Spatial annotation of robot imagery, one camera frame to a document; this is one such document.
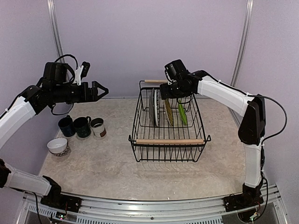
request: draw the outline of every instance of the white mug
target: white mug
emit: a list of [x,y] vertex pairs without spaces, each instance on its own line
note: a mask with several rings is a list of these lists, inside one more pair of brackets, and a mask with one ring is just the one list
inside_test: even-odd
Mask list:
[[98,138],[103,138],[106,135],[104,120],[102,118],[95,118],[90,122],[90,127],[93,133]]

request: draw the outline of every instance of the black wire basket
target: black wire basket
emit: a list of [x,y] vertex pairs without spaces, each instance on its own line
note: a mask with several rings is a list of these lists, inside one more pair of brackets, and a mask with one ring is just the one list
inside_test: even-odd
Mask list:
[[[193,95],[179,100],[184,108],[187,123],[184,124],[179,114],[178,99],[169,99],[172,109],[173,126],[168,122],[164,101],[160,98],[159,87],[141,87],[144,81],[140,81],[140,93],[136,106],[132,135],[129,135],[134,156],[137,162],[140,161],[189,161],[197,162],[210,135],[206,137],[203,122]],[[157,90],[157,120],[158,126],[150,119],[150,95]],[[161,142],[144,144],[148,140],[175,140],[175,144],[162,144]]]

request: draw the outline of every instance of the black cable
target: black cable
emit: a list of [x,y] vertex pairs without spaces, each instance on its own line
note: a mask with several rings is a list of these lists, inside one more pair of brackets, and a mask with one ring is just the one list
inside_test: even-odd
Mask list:
[[184,102],[184,103],[182,103],[182,102],[180,103],[180,102],[178,101],[178,98],[177,98],[177,103],[178,103],[178,104],[188,104],[188,103],[190,103],[190,102],[191,102],[191,100],[192,100],[192,97],[190,97],[190,100],[189,100],[189,101],[187,101],[187,102]]
[[256,220],[258,220],[260,217],[262,217],[262,215],[264,214],[264,212],[266,211],[266,208],[267,208],[267,204],[268,204],[268,199],[269,199],[269,186],[268,186],[268,180],[267,178],[265,177],[265,175],[263,174],[263,179],[266,181],[266,186],[267,186],[267,198],[266,198],[266,204],[265,204],[265,207],[263,209],[263,212],[256,218],[253,220],[253,222],[255,222]]
[[214,81],[220,83],[221,85],[226,86],[226,87],[228,87],[228,88],[230,88],[230,89],[232,89],[232,90],[236,90],[236,91],[238,91],[238,92],[240,92],[240,93],[246,95],[246,93],[243,92],[242,90],[239,90],[239,89],[237,89],[237,88],[235,88],[235,87],[233,87],[233,86],[231,86],[231,85],[227,85],[227,84],[225,84],[225,83],[223,83],[223,82],[220,82],[219,80],[217,80],[216,78],[214,78],[214,77],[211,76],[210,74],[208,74],[208,76],[211,77]]
[[166,76],[167,81],[170,82],[170,83],[173,83],[173,81],[171,81],[171,80],[168,78],[168,73],[167,73],[166,70],[164,71],[164,73],[165,73],[165,76]]
[[41,87],[42,83],[43,83],[43,77],[41,77],[41,78],[38,80],[36,86],[37,86],[37,87]]
[[[242,90],[239,90],[239,89],[237,89],[237,88],[235,88],[235,87],[233,87],[233,86],[227,85],[227,84],[225,84],[225,83],[223,83],[223,82],[219,82],[216,78],[214,78],[214,77],[211,76],[210,74],[208,74],[208,75],[209,75],[209,77],[211,77],[214,81],[220,83],[221,85],[226,86],[226,87],[228,87],[228,88],[230,88],[230,89],[232,89],[232,90],[238,91],[238,92],[240,92],[240,93],[242,93],[242,94],[244,94],[244,95],[247,95],[247,94],[246,94],[245,92],[243,92]],[[286,127],[286,124],[287,124],[287,121],[288,121],[288,116],[287,116],[287,114],[286,114],[286,111],[285,111],[284,107],[283,107],[279,102],[277,102],[276,100],[274,100],[274,99],[272,99],[272,98],[270,98],[270,97],[267,97],[267,96],[262,96],[262,95],[248,95],[248,96],[249,96],[249,97],[259,97],[259,98],[264,98],[264,99],[271,100],[271,101],[273,101],[274,103],[276,103],[276,104],[283,110],[283,112],[284,112],[284,114],[285,114],[285,124],[284,124],[284,126],[282,127],[282,129],[281,129],[279,132],[277,132],[277,133],[275,133],[275,134],[272,134],[272,135],[270,135],[270,136],[264,138],[263,141],[262,141],[262,144],[263,144],[263,142],[264,142],[265,140],[267,140],[267,139],[269,139],[269,138],[272,138],[272,137],[274,137],[274,136],[276,136],[276,135],[279,135],[280,133],[282,133],[282,132],[284,131],[284,129],[285,129],[285,127]]]
[[[11,103],[11,105],[7,108],[7,111],[10,110],[10,108],[14,105],[15,101],[17,100],[17,98],[18,98],[19,96],[20,96],[20,94],[18,94],[18,95],[14,98],[13,102]],[[3,114],[1,114],[0,119],[3,118],[3,116],[7,113],[7,111],[5,110],[5,111],[3,112]]]
[[54,116],[60,116],[60,115],[66,115],[66,114],[68,114],[72,109],[73,109],[73,107],[74,107],[74,103],[72,103],[71,104],[71,108],[70,108],[70,110],[68,111],[68,112],[66,112],[66,113],[54,113],[53,112],[53,110],[54,110],[54,107],[56,106],[56,104],[51,108],[51,113],[54,115]]
[[61,58],[64,58],[64,57],[71,57],[71,58],[75,59],[75,61],[76,61],[76,69],[78,68],[78,61],[77,61],[76,57],[73,56],[73,55],[70,55],[70,54],[66,54],[66,55],[60,56],[58,59],[55,60],[55,62],[58,62]]
[[270,136],[264,138],[263,141],[262,141],[262,144],[263,144],[263,142],[264,142],[265,140],[267,140],[267,139],[269,139],[269,138],[272,138],[272,137],[274,137],[274,136],[276,136],[276,135],[279,135],[280,133],[282,133],[282,132],[284,131],[284,129],[285,129],[285,127],[286,127],[286,124],[287,124],[287,122],[288,122],[288,116],[287,116],[287,114],[286,114],[286,111],[285,111],[284,107],[283,107],[279,102],[277,102],[276,100],[274,100],[274,99],[272,99],[272,98],[270,98],[270,97],[261,96],[261,95],[248,95],[248,96],[249,96],[249,97],[259,97],[259,98],[269,99],[269,100],[273,101],[274,103],[276,103],[276,104],[283,110],[283,112],[284,112],[284,114],[285,114],[285,124],[284,124],[284,126],[281,128],[281,130],[280,130],[279,132],[277,132],[277,133],[275,133],[275,134],[272,134],[272,135],[270,135]]
[[36,195],[36,193],[34,193],[34,192],[32,192],[32,194],[34,194],[34,196],[36,197],[36,211],[37,211],[38,221],[39,221],[40,224],[43,224],[43,223],[42,223],[42,220],[41,220],[41,217],[40,217],[40,215],[39,215],[39,211],[38,211],[37,195]]
[[65,64],[64,67],[71,73],[71,79],[69,78],[70,79],[69,82],[63,83],[60,85],[71,85],[76,76],[75,71],[71,68],[71,66],[69,64]]

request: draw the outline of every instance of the marble countertop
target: marble countertop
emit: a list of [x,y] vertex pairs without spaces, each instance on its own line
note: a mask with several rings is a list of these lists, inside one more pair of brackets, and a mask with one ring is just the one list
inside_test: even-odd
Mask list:
[[69,138],[70,151],[62,157],[49,153],[40,175],[50,176],[64,192],[102,198],[179,200],[240,192],[245,155],[228,108],[211,99],[197,102],[212,137],[197,163],[136,162],[128,136],[137,99],[101,99],[76,104],[70,116],[103,118],[107,135]]

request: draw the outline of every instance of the lavender wall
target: lavender wall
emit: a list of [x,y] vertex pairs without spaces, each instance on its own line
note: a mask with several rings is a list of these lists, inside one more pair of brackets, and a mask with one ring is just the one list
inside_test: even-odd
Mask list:
[[[0,111],[27,86],[36,84],[47,61],[56,59],[47,2],[0,2]],[[48,109],[27,122],[0,151],[10,165],[38,174],[47,154],[46,143],[57,132]],[[13,223],[22,193],[0,189],[0,223]]]
[[143,79],[165,79],[164,66],[181,58],[230,83],[246,1],[56,1],[65,53],[91,63],[86,80],[109,88],[108,97],[133,97]]
[[[292,223],[299,208],[299,2],[254,2],[250,33],[237,87],[275,98],[288,113],[288,125],[265,142],[265,172],[277,183]],[[266,134],[278,131],[284,115],[266,101]]]

